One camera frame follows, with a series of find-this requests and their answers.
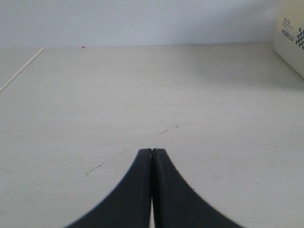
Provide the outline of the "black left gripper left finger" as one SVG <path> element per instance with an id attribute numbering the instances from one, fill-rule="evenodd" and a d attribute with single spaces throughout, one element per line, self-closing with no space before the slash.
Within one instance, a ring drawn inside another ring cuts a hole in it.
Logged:
<path id="1" fill-rule="evenodd" d="M 69 228 L 148 228 L 152 150 L 140 149 L 128 172 L 96 207 Z"/>

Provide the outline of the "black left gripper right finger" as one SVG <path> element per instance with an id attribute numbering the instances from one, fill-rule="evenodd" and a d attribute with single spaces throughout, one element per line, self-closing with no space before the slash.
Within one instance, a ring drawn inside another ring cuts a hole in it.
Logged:
<path id="1" fill-rule="evenodd" d="M 240 228 L 183 179 L 165 149 L 152 150 L 154 223 L 157 228 Z"/>

